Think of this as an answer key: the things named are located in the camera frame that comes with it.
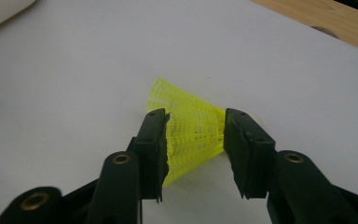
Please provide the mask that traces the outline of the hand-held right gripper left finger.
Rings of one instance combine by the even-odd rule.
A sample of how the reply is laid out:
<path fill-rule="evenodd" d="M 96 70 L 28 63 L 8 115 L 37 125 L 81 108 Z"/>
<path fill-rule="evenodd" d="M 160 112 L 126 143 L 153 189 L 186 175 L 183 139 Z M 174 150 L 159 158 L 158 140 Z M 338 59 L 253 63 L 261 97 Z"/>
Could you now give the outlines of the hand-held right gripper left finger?
<path fill-rule="evenodd" d="M 134 142 L 140 162 L 142 198 L 158 203 L 162 201 L 162 187 L 169 172 L 166 139 L 169 119 L 164 108 L 148 112 Z"/>

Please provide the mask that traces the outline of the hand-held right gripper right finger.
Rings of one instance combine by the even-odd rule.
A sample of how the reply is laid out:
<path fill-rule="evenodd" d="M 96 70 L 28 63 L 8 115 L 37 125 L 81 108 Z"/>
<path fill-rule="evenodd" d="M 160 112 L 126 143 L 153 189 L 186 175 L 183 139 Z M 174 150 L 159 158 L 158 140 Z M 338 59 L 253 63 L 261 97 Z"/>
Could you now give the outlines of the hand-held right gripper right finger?
<path fill-rule="evenodd" d="M 241 197 L 265 198 L 275 141 L 247 113 L 228 108 L 225 117 L 224 150 Z"/>

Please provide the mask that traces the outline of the yellow plastic shuttlecock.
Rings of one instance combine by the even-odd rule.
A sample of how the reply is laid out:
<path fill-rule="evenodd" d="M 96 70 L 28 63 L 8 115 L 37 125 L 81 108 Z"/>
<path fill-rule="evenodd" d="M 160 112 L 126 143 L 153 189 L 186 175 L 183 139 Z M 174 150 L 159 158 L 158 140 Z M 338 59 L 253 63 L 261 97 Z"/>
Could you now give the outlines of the yellow plastic shuttlecock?
<path fill-rule="evenodd" d="M 147 111 L 160 108 L 170 115 L 166 127 L 166 187 L 224 151 L 226 112 L 158 78 L 149 92 Z"/>

